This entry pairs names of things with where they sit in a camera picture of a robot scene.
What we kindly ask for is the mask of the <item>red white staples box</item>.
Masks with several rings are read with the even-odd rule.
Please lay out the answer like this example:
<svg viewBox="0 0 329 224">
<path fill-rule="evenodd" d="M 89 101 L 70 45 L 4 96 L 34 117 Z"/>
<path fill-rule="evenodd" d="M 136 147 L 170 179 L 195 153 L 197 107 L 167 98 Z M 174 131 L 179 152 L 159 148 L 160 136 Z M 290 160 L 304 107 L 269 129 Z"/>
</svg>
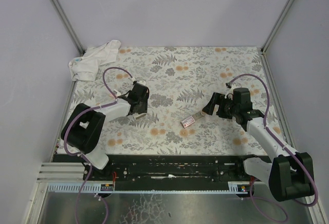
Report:
<svg viewBox="0 0 329 224">
<path fill-rule="evenodd" d="M 199 120 L 203 117 L 204 117 L 203 112 L 199 111 L 199 112 L 185 118 L 184 120 L 182 120 L 180 122 L 180 124 L 183 128 L 187 128 L 187 127 L 191 126 L 192 124 L 194 124 L 197 120 Z"/>
</svg>

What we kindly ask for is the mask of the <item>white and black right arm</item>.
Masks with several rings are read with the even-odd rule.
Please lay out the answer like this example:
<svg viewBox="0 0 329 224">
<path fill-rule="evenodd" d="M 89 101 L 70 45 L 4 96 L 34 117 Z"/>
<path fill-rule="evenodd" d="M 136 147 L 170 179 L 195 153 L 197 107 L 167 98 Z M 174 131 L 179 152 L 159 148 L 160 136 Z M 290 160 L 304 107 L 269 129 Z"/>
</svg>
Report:
<svg viewBox="0 0 329 224">
<path fill-rule="evenodd" d="M 318 195 L 315 189 L 313 160 L 308 153 L 300 153 L 266 126 L 265 115 L 253 109 L 248 88 L 235 88 L 232 98 L 213 93 L 202 110 L 223 119 L 234 119 L 245 132 L 254 137 L 268 155 L 270 162 L 249 158 L 244 160 L 245 173 L 265 183 L 275 200 L 287 201 Z"/>
</svg>

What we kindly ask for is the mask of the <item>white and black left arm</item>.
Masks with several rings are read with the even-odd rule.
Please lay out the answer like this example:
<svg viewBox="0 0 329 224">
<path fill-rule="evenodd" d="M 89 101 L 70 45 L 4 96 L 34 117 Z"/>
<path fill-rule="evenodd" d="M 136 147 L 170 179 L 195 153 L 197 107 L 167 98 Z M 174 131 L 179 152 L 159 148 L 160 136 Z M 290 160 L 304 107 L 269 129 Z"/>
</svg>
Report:
<svg viewBox="0 0 329 224">
<path fill-rule="evenodd" d="M 94 168 L 103 170 L 109 162 L 106 152 L 98 146 L 103 125 L 120 117 L 145 115 L 149 95 L 149 88 L 134 82 L 132 90 L 118 96 L 112 103 L 95 107 L 78 104 L 61 131 L 66 153 L 70 153 L 67 149 L 70 145 Z"/>
</svg>

